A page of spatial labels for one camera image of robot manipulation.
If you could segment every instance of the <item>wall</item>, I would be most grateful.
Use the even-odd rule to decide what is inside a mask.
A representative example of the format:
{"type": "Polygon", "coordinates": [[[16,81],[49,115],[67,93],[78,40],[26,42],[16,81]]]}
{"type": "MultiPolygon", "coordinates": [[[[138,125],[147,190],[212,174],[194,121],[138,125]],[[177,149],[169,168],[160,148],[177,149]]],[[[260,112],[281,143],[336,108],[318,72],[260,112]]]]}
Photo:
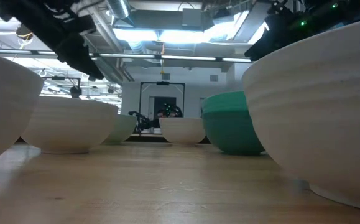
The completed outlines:
{"type": "Polygon", "coordinates": [[[250,63],[234,63],[226,74],[227,91],[243,91],[242,77],[244,72],[251,66],[250,63]]]}
{"type": "MultiPolygon", "coordinates": [[[[141,101],[141,114],[147,116],[149,109],[150,96],[166,96],[176,97],[177,106],[182,107],[182,93],[173,85],[170,86],[157,86],[143,84],[142,101],[141,101]]],[[[139,107],[139,88],[140,83],[131,82],[124,83],[122,87],[122,114],[128,114],[129,111],[138,111],[139,107]]],[[[183,110],[184,117],[197,118],[200,115],[200,98],[206,98],[211,95],[225,92],[223,86],[198,86],[186,84],[185,87],[185,110],[183,110]]]]}
{"type": "MultiPolygon", "coordinates": [[[[185,110],[184,117],[197,118],[200,115],[200,98],[224,93],[227,91],[243,91],[241,78],[251,64],[235,63],[227,73],[219,68],[165,68],[170,73],[170,82],[185,83],[185,110]],[[210,75],[219,75],[218,82],[210,82],[210,75]]],[[[143,82],[161,81],[160,68],[143,69],[129,67],[131,75],[136,82],[123,83],[122,86],[122,114],[129,111],[138,111],[140,80],[143,82]]],[[[141,114],[148,116],[149,98],[151,96],[176,97],[177,106],[182,108],[183,96],[175,86],[157,86],[144,84],[142,86],[141,114]]]]}

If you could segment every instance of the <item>wooden tabletop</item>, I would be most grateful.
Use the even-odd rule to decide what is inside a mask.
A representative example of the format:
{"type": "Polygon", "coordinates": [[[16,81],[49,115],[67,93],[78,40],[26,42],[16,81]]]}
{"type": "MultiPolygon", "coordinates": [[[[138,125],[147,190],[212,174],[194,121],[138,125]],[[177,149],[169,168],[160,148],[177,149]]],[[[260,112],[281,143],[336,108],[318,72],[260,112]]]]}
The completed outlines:
{"type": "Polygon", "coordinates": [[[269,157],[211,146],[126,143],[0,156],[0,224],[360,223],[360,209],[321,198],[269,157]]]}

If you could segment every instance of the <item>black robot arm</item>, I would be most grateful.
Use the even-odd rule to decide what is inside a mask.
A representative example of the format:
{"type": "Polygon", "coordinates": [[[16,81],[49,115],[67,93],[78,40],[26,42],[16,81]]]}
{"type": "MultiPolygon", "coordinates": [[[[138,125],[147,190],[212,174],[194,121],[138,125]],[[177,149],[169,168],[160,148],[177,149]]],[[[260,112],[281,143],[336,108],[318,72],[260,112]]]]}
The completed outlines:
{"type": "Polygon", "coordinates": [[[259,60],[289,44],[322,33],[339,23],[360,21],[360,0],[299,0],[304,12],[292,12],[285,1],[273,1],[265,19],[269,30],[244,54],[259,60]]]}
{"type": "Polygon", "coordinates": [[[0,17],[15,17],[52,49],[61,62],[90,76],[104,76],[89,56],[88,46],[80,35],[95,32],[90,15],[79,17],[70,7],[80,0],[0,0],[0,17]]]}

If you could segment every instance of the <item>green bowl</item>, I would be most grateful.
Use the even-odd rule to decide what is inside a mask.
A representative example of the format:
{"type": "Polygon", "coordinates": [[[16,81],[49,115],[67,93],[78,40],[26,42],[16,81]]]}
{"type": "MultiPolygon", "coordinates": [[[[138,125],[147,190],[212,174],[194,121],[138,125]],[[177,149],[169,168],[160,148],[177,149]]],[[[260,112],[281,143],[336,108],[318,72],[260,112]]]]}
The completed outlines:
{"type": "Polygon", "coordinates": [[[203,127],[210,143],[227,154],[256,156],[264,151],[242,91],[207,98],[203,102],[203,127]]]}
{"type": "Polygon", "coordinates": [[[247,111],[243,91],[222,93],[207,97],[202,103],[203,114],[212,112],[247,111]]]}

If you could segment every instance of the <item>ceramic bowl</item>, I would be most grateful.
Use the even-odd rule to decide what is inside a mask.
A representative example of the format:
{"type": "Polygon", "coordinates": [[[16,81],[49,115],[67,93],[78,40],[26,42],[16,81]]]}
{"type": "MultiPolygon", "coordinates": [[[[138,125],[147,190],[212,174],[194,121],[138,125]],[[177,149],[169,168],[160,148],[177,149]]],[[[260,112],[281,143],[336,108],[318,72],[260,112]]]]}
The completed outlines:
{"type": "Polygon", "coordinates": [[[206,134],[201,118],[159,118],[163,137],[174,144],[194,145],[206,134]]]}
{"type": "Polygon", "coordinates": [[[0,57],[0,154],[25,130],[42,88],[34,72],[0,57]]]}
{"type": "Polygon", "coordinates": [[[360,207],[360,22],[273,52],[242,79],[270,156],[317,194],[360,207]]]}
{"type": "Polygon", "coordinates": [[[125,141],[133,133],[136,123],[137,118],[135,116],[124,114],[116,115],[113,130],[104,142],[109,144],[119,144],[120,142],[125,141]]]}
{"type": "Polygon", "coordinates": [[[110,134],[118,107],[73,98],[40,96],[22,138],[43,153],[87,153],[110,134]]]}
{"type": "Polygon", "coordinates": [[[256,156],[264,148],[254,132],[243,91],[203,101],[203,126],[210,143],[227,154],[256,156]]]}

